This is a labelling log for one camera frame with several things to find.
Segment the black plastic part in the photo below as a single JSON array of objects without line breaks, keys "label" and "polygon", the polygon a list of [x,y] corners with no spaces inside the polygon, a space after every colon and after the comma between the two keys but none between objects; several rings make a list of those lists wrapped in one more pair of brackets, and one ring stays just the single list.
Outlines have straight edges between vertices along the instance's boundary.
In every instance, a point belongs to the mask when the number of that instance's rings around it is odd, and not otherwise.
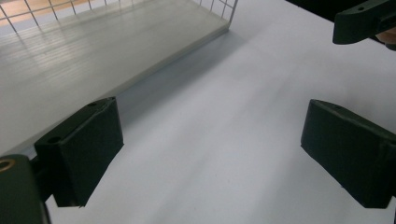
[{"label": "black plastic part", "polygon": [[366,0],[287,0],[326,20],[334,21],[335,14],[359,5]]},{"label": "black plastic part", "polygon": [[0,158],[0,183],[0,223],[50,223],[27,157],[9,155]]},{"label": "black plastic part", "polygon": [[362,206],[388,206],[396,174],[395,134],[339,105],[311,100],[301,143]]},{"label": "black plastic part", "polygon": [[35,150],[58,206],[85,206],[122,146],[115,98],[86,105],[40,138]]},{"label": "black plastic part", "polygon": [[396,0],[370,0],[336,14],[332,42],[353,44],[396,26]]}]

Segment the screw hole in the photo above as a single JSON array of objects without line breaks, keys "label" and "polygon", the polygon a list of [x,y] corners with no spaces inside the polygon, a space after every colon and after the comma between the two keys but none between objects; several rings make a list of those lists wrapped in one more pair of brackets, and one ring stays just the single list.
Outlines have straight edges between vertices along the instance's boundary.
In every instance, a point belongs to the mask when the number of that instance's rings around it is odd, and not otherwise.
[{"label": "screw hole", "polygon": [[15,164],[15,161],[12,159],[3,159],[0,160],[0,172],[6,171],[11,168]]},{"label": "screw hole", "polygon": [[61,137],[56,136],[56,137],[51,137],[48,142],[54,144],[59,142],[59,140],[61,140]]}]

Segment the metal grid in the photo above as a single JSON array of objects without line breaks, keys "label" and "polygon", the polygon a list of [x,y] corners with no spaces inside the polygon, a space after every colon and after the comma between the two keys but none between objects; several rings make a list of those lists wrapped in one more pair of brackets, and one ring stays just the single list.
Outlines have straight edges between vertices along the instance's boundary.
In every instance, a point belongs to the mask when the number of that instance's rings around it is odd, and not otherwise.
[{"label": "metal grid", "polygon": [[[8,32],[18,31],[40,26],[44,23],[57,21],[60,18],[76,15],[96,7],[105,7],[107,4],[129,2],[132,6],[137,2],[147,0],[0,0],[0,28]],[[192,0],[200,7],[205,7],[211,12],[231,22],[238,0]]]}]

